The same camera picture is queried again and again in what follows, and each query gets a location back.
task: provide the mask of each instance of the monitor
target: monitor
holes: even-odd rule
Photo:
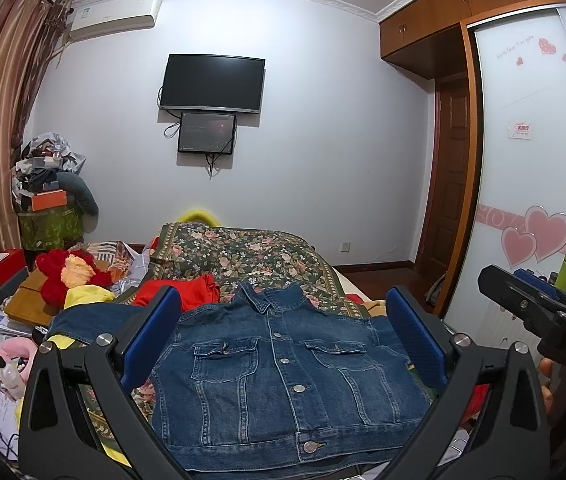
[[[234,150],[236,116],[183,112],[178,132],[178,151],[229,155]]]
[[[160,108],[258,113],[264,75],[264,59],[170,54]]]

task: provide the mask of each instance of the clear plastic bottle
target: clear plastic bottle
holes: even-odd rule
[[[25,382],[12,362],[5,362],[0,356],[0,382],[14,400],[25,397]]]

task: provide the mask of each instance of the blue gripper pad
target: blue gripper pad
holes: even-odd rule
[[[403,286],[387,292],[385,307],[387,317],[423,384],[434,388],[440,395],[448,382],[448,359],[439,342],[447,347],[452,334],[436,316],[425,312]]]
[[[530,272],[527,272],[525,269],[515,270],[514,276],[516,276],[519,280],[523,280],[528,285],[531,285],[541,292],[547,294],[554,301],[560,301],[558,292],[556,292],[556,289],[553,286],[551,286],[547,282],[544,282],[540,278],[537,278]]]
[[[145,384],[160,353],[165,348],[168,337],[174,332],[178,323],[180,294],[172,286],[169,289],[125,352],[121,385],[128,394],[132,389]]]

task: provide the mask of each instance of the fluffy red flower pillow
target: fluffy red flower pillow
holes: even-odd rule
[[[36,257],[36,266],[47,276],[41,287],[41,296],[50,306],[63,308],[70,288],[79,285],[112,285],[109,272],[103,272],[87,251],[61,251],[53,249]]]

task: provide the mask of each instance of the denim jacket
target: denim jacket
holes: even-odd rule
[[[137,307],[61,312],[49,335],[91,342]],[[195,478],[274,479],[386,462],[429,397],[389,320],[317,310],[299,285],[184,313],[152,371],[152,426]]]

